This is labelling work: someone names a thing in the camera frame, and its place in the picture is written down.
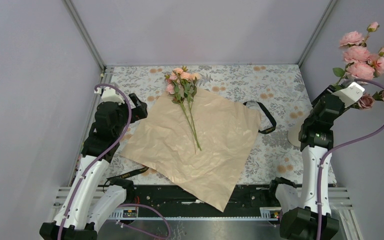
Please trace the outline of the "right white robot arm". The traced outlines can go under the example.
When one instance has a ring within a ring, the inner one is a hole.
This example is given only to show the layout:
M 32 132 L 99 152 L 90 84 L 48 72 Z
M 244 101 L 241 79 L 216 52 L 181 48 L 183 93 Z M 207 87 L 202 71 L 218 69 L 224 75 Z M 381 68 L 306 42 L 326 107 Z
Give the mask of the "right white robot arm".
M 331 240 L 339 231 L 329 202 L 329 151 L 334 146 L 331 128 L 344 111 L 344 101 L 325 92 L 303 120 L 297 134 L 303 160 L 301 192 L 283 177 L 270 182 L 266 198 L 281 206 L 279 233 L 286 240 Z

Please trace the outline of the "large pink rose stem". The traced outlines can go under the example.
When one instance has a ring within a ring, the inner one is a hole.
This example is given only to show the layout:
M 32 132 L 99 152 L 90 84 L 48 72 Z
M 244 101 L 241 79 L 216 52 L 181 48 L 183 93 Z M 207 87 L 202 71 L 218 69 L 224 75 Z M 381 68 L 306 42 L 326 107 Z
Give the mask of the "large pink rose stem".
M 345 67 L 335 67 L 332 69 L 338 81 L 334 84 L 339 86 L 346 80 L 364 79 L 372 80 L 375 77 L 376 68 L 374 67 L 371 53 L 367 48 L 367 40 L 371 33 L 380 27 L 378 22 L 372 22 L 366 28 L 366 34 L 359 31 L 346 33 L 339 41 L 339 47 L 344 49 L 342 59 Z

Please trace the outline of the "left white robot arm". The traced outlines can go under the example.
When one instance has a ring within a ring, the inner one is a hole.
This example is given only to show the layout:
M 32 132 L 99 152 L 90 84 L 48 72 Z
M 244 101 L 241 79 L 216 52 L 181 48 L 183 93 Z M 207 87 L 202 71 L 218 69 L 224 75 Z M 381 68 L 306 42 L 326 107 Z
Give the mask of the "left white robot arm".
M 133 182 L 117 180 L 96 205 L 91 206 L 99 181 L 128 126 L 148 116 L 147 104 L 135 93 L 128 96 L 127 103 L 103 101 L 97 106 L 72 188 L 52 222 L 44 222 L 39 230 L 44 240 L 95 240 L 117 205 L 128 206 L 134 202 Z

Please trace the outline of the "peach paper flower bouquet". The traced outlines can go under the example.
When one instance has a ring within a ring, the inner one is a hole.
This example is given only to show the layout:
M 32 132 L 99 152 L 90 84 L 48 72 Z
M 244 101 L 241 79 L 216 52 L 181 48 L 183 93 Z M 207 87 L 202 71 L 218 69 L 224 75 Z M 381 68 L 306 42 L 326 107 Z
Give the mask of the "peach paper flower bouquet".
M 121 151 L 223 212 L 255 145 L 259 110 L 199 88 L 192 105 L 196 134 L 181 107 L 163 93 Z

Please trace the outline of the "dusty mauve rose stem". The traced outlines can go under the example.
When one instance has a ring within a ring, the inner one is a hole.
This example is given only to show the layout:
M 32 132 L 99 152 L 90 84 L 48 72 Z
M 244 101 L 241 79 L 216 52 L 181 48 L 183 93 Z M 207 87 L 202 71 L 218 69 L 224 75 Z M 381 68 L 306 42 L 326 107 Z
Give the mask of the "dusty mauve rose stem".
M 351 108 L 358 110 L 369 110 L 373 107 L 375 102 L 384 102 L 384 90 L 375 92 L 373 95 L 364 93 L 363 96 L 354 103 Z

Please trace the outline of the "light pink rose stem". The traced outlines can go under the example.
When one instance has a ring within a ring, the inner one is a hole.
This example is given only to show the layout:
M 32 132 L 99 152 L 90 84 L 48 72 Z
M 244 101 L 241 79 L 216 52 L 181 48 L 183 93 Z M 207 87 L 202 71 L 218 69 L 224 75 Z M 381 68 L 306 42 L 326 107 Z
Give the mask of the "light pink rose stem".
M 345 73 L 355 79 L 372 80 L 384 74 L 384 47 L 378 53 L 370 53 L 363 46 L 351 46 L 343 53 L 347 63 Z

